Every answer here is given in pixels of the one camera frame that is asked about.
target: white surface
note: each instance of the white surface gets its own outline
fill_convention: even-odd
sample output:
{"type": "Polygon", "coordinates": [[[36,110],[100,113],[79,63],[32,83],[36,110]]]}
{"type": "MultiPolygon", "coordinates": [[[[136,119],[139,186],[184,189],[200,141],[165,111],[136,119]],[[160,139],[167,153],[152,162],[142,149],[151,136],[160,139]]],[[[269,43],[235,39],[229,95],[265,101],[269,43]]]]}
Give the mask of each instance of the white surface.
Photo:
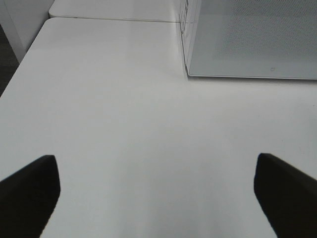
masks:
{"type": "Polygon", "coordinates": [[[55,0],[51,17],[179,21],[180,0],[55,0]]]}
{"type": "Polygon", "coordinates": [[[41,237],[274,238],[253,193],[258,154],[317,178],[317,85],[188,79],[178,29],[43,26],[0,98],[1,178],[57,158],[41,237]]]}
{"type": "Polygon", "coordinates": [[[0,24],[19,62],[49,18],[53,0],[0,0],[0,24]]]}

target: desk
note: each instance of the desk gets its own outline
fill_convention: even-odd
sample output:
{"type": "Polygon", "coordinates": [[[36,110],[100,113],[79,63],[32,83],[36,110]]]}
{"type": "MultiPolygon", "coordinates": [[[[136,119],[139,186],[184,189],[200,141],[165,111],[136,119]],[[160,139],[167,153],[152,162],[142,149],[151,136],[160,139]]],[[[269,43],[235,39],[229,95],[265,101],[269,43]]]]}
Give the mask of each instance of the desk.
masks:
{"type": "Polygon", "coordinates": [[[55,0],[51,17],[179,21],[180,0],[55,0]]]}
{"type": "Polygon", "coordinates": [[[1,178],[54,154],[43,238],[276,237],[260,152],[317,178],[317,85],[189,79],[175,23],[48,20],[0,99],[1,178]]]}

